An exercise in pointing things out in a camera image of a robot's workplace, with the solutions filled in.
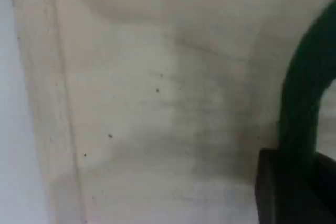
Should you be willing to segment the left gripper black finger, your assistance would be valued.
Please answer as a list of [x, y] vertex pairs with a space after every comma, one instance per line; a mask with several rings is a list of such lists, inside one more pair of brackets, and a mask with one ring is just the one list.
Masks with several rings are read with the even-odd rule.
[[316, 188], [328, 205], [335, 205], [335, 160], [318, 153], [316, 162]]
[[302, 178], [279, 168], [277, 150], [262, 149], [258, 156], [255, 198], [259, 223], [335, 223], [335, 205], [326, 204], [312, 176]]

